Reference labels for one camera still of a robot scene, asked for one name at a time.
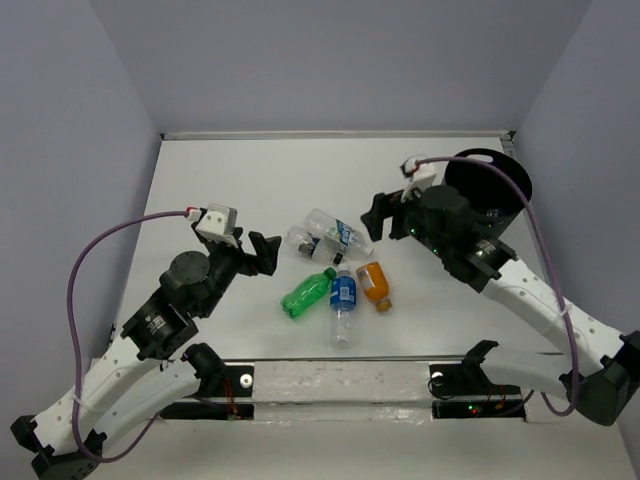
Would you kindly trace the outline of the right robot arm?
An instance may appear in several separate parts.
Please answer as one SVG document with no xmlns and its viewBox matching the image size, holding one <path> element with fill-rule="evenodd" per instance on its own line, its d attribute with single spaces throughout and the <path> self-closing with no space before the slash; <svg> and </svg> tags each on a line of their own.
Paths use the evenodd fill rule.
<svg viewBox="0 0 640 480">
<path fill-rule="evenodd" d="M 361 216 L 371 240 L 412 237 L 458 281 L 504 306 L 559 350 L 559 355 L 513 352 L 493 340 L 468 351 L 462 384 L 482 392 L 508 384 L 565 398 L 592 422 L 616 422 L 639 388 L 639 334 L 623 334 L 557 295 L 515 251 L 476 225 L 470 202 L 451 186 L 421 193 L 374 196 Z"/>
</svg>

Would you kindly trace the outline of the clear bottle black cap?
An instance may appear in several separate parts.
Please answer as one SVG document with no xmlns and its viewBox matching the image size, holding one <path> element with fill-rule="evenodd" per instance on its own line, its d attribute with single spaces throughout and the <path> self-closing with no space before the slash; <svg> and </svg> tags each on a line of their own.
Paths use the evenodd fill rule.
<svg viewBox="0 0 640 480">
<path fill-rule="evenodd" d="M 295 225 L 286 234 L 285 241 L 298 256 L 326 265 L 339 265 L 344 259 L 341 246 L 326 236 L 315 236 Z"/>
</svg>

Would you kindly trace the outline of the orange juice bottle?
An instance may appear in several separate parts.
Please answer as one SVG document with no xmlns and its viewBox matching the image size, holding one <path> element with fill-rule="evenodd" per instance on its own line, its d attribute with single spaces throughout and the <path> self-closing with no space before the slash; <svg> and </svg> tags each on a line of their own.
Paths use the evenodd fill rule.
<svg viewBox="0 0 640 480">
<path fill-rule="evenodd" d="M 386 313 L 392 308 L 389 283 L 378 262 L 370 262 L 356 270 L 356 277 L 367 299 L 378 313 Z"/>
</svg>

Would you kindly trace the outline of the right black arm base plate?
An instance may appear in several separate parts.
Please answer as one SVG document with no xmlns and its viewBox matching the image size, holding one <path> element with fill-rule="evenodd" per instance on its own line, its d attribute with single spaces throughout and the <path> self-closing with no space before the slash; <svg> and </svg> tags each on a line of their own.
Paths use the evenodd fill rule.
<svg viewBox="0 0 640 480">
<path fill-rule="evenodd" d="M 525 395 L 519 387 L 467 378 L 466 374 L 459 363 L 429 366 L 427 388 L 433 399 L 431 410 L 434 419 L 526 419 Z"/>
</svg>

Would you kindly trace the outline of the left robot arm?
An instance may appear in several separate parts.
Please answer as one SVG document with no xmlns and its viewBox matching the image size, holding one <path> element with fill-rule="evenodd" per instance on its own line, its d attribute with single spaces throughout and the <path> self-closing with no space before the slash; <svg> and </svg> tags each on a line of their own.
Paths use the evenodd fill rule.
<svg viewBox="0 0 640 480">
<path fill-rule="evenodd" d="M 106 449 L 134 429 L 146 433 L 165 407 L 184 397 L 222 389 L 226 365 L 205 343 L 194 342 L 197 320 L 209 317 L 237 275 L 273 275 L 281 238 L 251 232 L 243 251 L 240 228 L 226 240 L 200 239 L 204 252 L 176 256 L 159 287 L 124 323 L 102 357 L 45 411 L 11 426 L 32 451 L 40 479 L 84 479 Z"/>
</svg>

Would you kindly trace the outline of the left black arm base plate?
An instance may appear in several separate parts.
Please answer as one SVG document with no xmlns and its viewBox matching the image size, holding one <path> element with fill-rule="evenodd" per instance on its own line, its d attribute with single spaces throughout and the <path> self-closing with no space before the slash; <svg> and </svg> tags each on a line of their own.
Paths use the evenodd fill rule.
<svg viewBox="0 0 640 480">
<path fill-rule="evenodd" d="M 220 382 L 176 400 L 160 412 L 163 420 L 243 421 L 254 419 L 254 364 L 228 362 Z"/>
</svg>

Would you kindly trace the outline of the clear bottle blue label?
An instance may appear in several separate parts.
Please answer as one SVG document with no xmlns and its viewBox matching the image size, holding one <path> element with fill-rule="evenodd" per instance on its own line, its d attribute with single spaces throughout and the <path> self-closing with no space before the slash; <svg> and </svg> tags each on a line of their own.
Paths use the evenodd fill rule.
<svg viewBox="0 0 640 480">
<path fill-rule="evenodd" d="M 357 307 L 356 281 L 347 263 L 341 263 L 331 282 L 329 305 L 332 311 L 330 340 L 336 348 L 349 348 L 352 343 L 352 320 Z"/>
</svg>

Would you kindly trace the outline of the green plastic bottle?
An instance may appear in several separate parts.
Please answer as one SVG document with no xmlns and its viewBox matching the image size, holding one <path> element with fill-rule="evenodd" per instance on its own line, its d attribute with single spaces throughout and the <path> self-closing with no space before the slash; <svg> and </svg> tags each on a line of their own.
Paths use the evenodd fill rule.
<svg viewBox="0 0 640 480">
<path fill-rule="evenodd" d="M 291 319 L 301 317 L 327 294 L 336 275 L 336 269 L 328 267 L 320 273 L 314 273 L 306 277 L 280 300 L 284 313 Z"/>
</svg>

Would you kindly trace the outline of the clear bottle green-blue label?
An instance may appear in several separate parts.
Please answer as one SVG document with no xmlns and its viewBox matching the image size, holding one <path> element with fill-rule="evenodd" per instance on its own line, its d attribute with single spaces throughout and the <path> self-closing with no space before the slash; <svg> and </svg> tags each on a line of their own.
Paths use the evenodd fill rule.
<svg viewBox="0 0 640 480">
<path fill-rule="evenodd" d="M 328 239 L 348 258 L 366 259 L 374 251 L 362 232 L 323 210 L 311 210 L 304 219 L 304 227 L 314 236 Z"/>
</svg>

